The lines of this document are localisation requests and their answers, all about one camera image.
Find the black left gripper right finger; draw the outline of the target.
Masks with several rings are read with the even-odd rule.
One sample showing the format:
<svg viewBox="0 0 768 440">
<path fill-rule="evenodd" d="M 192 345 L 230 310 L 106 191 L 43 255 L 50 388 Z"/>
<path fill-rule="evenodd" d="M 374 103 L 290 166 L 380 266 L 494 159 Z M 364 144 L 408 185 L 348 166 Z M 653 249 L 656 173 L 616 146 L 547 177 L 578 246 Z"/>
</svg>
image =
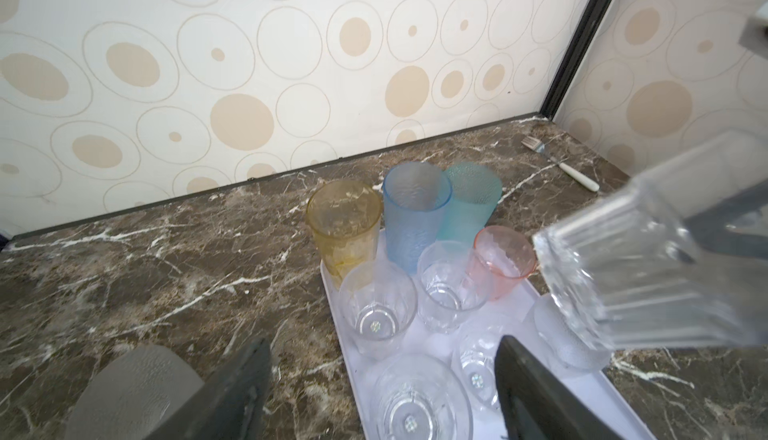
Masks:
<svg viewBox="0 0 768 440">
<path fill-rule="evenodd" d="M 501 337 L 494 375 L 510 439 L 619 437 L 512 335 Z"/>
</svg>

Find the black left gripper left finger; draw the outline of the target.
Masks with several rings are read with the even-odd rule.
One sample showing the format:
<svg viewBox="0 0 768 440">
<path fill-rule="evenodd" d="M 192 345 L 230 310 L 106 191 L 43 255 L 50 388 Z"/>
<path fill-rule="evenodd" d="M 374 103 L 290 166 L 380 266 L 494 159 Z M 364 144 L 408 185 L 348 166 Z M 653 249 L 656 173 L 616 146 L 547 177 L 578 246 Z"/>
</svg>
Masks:
<svg viewBox="0 0 768 440">
<path fill-rule="evenodd" d="M 150 439 L 260 439 L 271 387 L 270 341 L 251 337 Z"/>
</svg>

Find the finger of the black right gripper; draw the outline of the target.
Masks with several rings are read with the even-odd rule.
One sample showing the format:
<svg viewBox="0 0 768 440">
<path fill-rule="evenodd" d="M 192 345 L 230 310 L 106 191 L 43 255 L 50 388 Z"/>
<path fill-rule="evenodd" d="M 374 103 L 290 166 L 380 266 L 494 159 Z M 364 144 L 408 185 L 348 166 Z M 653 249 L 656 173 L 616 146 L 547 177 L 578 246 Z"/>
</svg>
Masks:
<svg viewBox="0 0 768 440">
<path fill-rule="evenodd" d="M 767 181 L 748 187 L 684 219 L 683 224 L 706 251 L 731 257 L 767 259 L 767 235 L 746 233 L 764 220 Z"/>
</svg>

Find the clear cup front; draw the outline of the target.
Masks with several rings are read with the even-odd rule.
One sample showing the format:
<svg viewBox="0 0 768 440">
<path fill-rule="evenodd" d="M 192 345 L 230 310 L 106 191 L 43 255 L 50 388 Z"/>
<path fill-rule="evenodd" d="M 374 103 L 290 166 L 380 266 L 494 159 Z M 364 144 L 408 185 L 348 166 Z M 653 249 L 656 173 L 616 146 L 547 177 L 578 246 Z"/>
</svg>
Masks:
<svg viewBox="0 0 768 440">
<path fill-rule="evenodd" d="M 542 354 L 542 362 L 560 379 L 595 374 L 610 363 L 613 352 L 586 345 L 571 330 L 550 294 L 533 303 L 523 325 Z"/>
</svg>

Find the frosted plastic cup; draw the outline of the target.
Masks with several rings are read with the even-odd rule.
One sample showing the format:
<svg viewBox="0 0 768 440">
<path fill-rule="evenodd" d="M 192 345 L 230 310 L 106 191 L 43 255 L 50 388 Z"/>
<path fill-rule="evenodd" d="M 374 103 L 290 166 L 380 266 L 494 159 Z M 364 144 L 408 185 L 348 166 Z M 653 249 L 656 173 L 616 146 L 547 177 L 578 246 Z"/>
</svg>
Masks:
<svg viewBox="0 0 768 440">
<path fill-rule="evenodd" d="M 170 349 L 143 345 L 89 383 L 69 416 L 67 439 L 143 439 L 204 385 Z"/>
</svg>

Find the pink ribbed plastic cup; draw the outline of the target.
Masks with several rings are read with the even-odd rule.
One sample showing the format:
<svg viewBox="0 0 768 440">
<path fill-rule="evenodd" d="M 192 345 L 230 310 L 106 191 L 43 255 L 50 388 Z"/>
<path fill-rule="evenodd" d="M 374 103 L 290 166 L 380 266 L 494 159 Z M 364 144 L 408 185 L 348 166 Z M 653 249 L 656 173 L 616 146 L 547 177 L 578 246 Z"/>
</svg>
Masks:
<svg viewBox="0 0 768 440">
<path fill-rule="evenodd" d="M 480 230 L 473 243 L 480 272 L 491 280 L 490 300 L 508 295 L 537 267 L 534 248 L 522 233 L 503 225 Z"/>
</svg>

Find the clear small tumbler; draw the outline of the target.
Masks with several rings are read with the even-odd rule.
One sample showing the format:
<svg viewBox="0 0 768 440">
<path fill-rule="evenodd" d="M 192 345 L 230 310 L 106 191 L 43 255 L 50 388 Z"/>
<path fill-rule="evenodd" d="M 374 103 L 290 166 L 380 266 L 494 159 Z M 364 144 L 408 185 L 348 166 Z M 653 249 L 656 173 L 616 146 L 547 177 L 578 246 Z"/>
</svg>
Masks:
<svg viewBox="0 0 768 440">
<path fill-rule="evenodd" d="M 352 269 L 339 289 L 343 322 L 365 357 L 383 359 L 399 349 L 412 324 L 418 294 L 411 277 L 387 259 Z"/>
</svg>

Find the teal dimpled plastic cup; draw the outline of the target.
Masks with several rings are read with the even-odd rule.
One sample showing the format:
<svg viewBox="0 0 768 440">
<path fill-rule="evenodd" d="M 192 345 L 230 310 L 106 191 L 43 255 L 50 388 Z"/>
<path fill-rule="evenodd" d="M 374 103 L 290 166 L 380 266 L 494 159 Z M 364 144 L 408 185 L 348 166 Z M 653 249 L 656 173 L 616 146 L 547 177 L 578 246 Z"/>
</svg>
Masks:
<svg viewBox="0 0 768 440">
<path fill-rule="evenodd" d="M 502 196 L 502 182 L 488 167 L 473 162 L 454 164 L 445 173 L 453 191 L 437 239 L 472 246 Z"/>
</svg>

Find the amber plastic cup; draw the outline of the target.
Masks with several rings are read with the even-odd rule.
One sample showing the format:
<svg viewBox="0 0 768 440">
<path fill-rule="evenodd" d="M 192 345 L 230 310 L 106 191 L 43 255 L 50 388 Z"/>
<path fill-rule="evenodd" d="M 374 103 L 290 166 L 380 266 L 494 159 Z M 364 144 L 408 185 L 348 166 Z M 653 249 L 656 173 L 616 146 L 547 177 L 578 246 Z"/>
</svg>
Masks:
<svg viewBox="0 0 768 440">
<path fill-rule="evenodd" d="M 382 214 L 378 192 L 356 180 L 327 183 L 310 197 L 306 222 L 336 288 L 351 270 L 376 257 Z"/>
</svg>

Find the blue grey plastic cup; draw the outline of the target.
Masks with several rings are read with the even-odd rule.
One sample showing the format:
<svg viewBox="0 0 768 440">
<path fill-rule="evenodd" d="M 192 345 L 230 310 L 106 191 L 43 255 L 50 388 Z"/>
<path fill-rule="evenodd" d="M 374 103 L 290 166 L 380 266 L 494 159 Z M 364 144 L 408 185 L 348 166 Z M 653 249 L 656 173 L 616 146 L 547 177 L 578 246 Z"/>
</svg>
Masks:
<svg viewBox="0 0 768 440">
<path fill-rule="evenodd" d="M 440 231 L 452 185 L 446 173 L 428 162 L 405 162 L 385 176 L 382 193 L 386 253 L 413 275 L 422 252 Z"/>
</svg>

